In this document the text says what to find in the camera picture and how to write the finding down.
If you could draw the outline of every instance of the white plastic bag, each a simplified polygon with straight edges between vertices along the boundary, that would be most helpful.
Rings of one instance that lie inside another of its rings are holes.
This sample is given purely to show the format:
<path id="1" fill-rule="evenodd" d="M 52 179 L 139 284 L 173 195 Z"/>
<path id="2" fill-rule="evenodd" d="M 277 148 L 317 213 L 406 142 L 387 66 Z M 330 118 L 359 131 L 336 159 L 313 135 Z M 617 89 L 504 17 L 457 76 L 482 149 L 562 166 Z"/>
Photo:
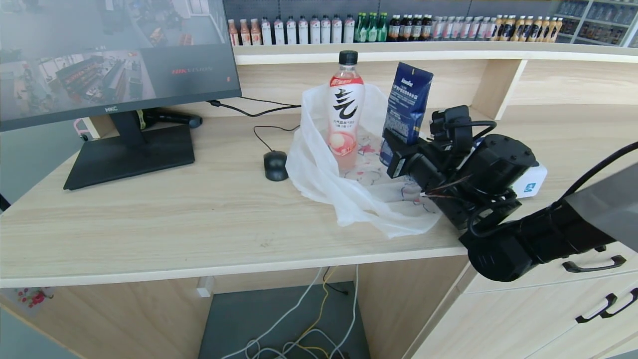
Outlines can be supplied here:
<path id="1" fill-rule="evenodd" d="M 357 134 L 357 164 L 339 174 L 325 142 L 328 85 L 303 93 L 301 127 L 295 132 L 286 170 L 301 194 L 334 206 L 340 226 L 370 222 L 388 237 L 427 232 L 439 219 L 436 206 L 419 197 L 420 188 L 406 177 L 390 179 L 379 161 L 388 100 L 366 84 L 366 101 Z"/>

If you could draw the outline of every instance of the drawer handle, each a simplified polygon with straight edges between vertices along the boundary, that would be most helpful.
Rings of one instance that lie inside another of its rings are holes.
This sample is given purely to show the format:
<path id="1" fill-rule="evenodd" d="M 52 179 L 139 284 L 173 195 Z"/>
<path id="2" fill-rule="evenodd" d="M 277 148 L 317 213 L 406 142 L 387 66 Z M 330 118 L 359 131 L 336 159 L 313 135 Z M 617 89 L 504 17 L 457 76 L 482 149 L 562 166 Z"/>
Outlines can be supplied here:
<path id="1" fill-rule="evenodd" d="M 629 308 L 629 306 L 630 306 L 631 304 L 634 304 L 634 303 L 638 300 L 638 288 L 634 288 L 634 289 L 631 291 L 631 294 L 632 294 L 632 296 L 634 296 L 634 297 L 632 298 L 632 301 L 630 301 L 629 303 L 627 303 L 627 305 L 625 305 L 624 307 L 622 307 L 622 308 L 618 309 L 616 312 L 613 312 L 613 313 L 608 312 L 608 311 L 607 311 L 607 309 L 609 309 L 609 308 L 607 307 L 607 308 L 605 308 L 605 310 L 604 310 L 602 313 L 600 313 L 600 317 L 601 317 L 601 318 L 611 318 L 611 317 L 615 316 L 616 314 L 618 314 L 618 313 L 622 312 L 623 310 L 625 310 L 625 309 Z"/>
<path id="2" fill-rule="evenodd" d="M 578 264 L 576 264 L 576 263 L 574 263 L 572 261 L 563 263 L 563 267 L 565 267 L 565 270 L 570 272 L 570 273 L 585 273 L 585 272 L 588 272 L 588 271 L 599 271 L 599 270 L 608 270 L 608 269 L 618 268 L 621 265 L 623 265 L 625 262 L 627 262 L 625 257 L 623 257 L 621 255 L 613 256 L 613 257 L 611 257 L 611 260 L 614 261 L 614 264 L 612 264 L 610 266 L 604 266 L 604 267 L 581 268 L 581 267 L 578 266 Z"/>
<path id="3" fill-rule="evenodd" d="M 601 315 L 603 312 L 606 312 L 607 309 L 609 309 L 612 305 L 614 305 L 616 303 L 616 300 L 618 299 L 618 297 L 615 296 L 614 293 L 611 293 L 611 294 L 608 294 L 605 297 L 605 299 L 607 300 L 607 305 L 603 309 L 601 309 L 600 312 L 592 315 L 589 318 L 585 318 L 583 316 L 578 316 L 578 317 L 576 317 L 576 323 L 578 323 L 578 324 L 587 323 L 588 321 L 590 321 L 590 320 L 596 318 L 597 316 Z"/>

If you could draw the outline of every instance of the hikvision logo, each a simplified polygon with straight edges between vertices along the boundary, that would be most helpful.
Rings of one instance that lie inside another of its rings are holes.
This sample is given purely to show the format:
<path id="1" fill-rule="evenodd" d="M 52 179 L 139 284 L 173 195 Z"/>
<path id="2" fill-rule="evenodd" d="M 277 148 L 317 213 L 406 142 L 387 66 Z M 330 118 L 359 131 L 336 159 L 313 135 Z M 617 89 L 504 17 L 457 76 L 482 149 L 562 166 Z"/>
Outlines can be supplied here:
<path id="1" fill-rule="evenodd" d="M 213 71 L 212 67 L 192 67 L 192 68 L 176 68 L 172 71 L 173 75 L 179 75 L 181 73 L 191 73 L 191 72 L 209 72 Z"/>

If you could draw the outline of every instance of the computer monitor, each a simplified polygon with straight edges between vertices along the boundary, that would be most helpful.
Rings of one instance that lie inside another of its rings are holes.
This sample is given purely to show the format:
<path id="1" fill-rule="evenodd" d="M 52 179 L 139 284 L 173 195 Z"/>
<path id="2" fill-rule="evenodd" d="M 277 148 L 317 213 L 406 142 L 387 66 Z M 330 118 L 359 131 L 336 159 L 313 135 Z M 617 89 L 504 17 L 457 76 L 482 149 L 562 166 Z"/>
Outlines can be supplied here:
<path id="1" fill-rule="evenodd" d="M 223 0 L 0 1 L 0 131 L 109 114 L 65 189 L 192 163 L 187 126 L 139 111 L 241 96 Z"/>

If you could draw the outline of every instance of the pink drink bottle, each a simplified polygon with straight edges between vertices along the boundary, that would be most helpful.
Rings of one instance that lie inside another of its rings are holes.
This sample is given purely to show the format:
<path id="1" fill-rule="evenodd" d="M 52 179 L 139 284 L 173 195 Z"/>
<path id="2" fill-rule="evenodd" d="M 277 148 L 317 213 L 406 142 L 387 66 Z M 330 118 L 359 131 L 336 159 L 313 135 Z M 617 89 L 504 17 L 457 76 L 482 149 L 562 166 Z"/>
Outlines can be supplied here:
<path id="1" fill-rule="evenodd" d="M 355 70 L 358 56 L 356 51 L 341 51 L 339 71 L 330 80 L 328 146 L 342 172 L 357 161 L 357 129 L 366 97 L 363 79 Z"/>

